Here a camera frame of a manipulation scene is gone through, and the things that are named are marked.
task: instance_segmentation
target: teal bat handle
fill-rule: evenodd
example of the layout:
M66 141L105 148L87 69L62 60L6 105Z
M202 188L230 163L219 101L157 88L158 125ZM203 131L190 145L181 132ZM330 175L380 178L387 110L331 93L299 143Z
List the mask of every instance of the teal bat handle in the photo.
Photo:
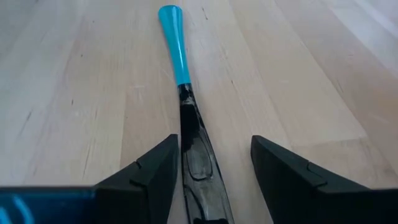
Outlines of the teal bat handle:
M191 83L185 55L182 9L178 6L163 6L159 9L159 20L169 45L177 85Z

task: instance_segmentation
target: wood grain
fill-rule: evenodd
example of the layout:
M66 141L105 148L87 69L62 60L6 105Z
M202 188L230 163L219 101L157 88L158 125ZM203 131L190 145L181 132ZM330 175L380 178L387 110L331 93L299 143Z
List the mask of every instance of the wood grain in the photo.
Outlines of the wood grain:
M393 0L2 1L0 185L95 184L180 132L166 4L184 11L236 223L272 223L253 134L365 186L398 186ZM179 176L169 223L186 222Z

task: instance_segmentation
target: blue object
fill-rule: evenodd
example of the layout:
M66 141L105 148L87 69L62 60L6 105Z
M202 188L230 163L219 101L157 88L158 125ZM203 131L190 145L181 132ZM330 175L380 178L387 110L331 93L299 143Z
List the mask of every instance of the blue object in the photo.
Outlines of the blue object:
M171 134L96 185L0 186L0 224L167 223L178 155L178 136Z
M191 83L185 55L182 9L178 6L163 6L159 9L159 20L169 44L177 85Z

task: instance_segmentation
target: light wood plank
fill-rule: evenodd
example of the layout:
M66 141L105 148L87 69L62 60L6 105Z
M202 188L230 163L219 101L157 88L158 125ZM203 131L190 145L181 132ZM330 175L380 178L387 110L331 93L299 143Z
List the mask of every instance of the light wood plank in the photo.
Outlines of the light wood plank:
M370 140L397 172L398 79L326 4L308 0L276 2Z
M40 7L36 0L0 1L0 60L12 49L36 7Z
M394 37L382 23L379 23L377 17L372 16L371 12L366 12L356 3L357 1L324 0L324 2L355 37L398 78L398 35Z
M41 150L42 130L84 8L84 1L40 3L10 51L4 52L0 61L2 185L22 184L36 165L31 162ZM44 183L48 182L54 183L47 177Z
M27 184L95 184L119 170L130 58L115 7L90 4L81 20Z
M398 2L395 0L355 0L364 10L375 17L386 29L398 34Z
M293 150L306 157L310 154L312 162L368 187L397 186L391 166L367 140L275 2L231 0L231 5ZM330 147L315 147L324 144ZM334 159L340 157L352 163ZM346 164L343 170L340 162ZM363 172L369 164L374 164L369 166L371 172Z

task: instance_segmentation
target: black plastic piece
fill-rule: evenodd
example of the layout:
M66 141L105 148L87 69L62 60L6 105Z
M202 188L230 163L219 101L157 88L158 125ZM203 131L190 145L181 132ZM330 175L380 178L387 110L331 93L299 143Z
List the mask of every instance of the black plastic piece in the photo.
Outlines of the black plastic piece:
M188 222L233 224L223 178L191 84L178 86L182 180Z
M92 187L0 189L0 223L167 223L178 170L170 135Z
M251 158L274 223L396 223L398 190L371 190L261 136Z

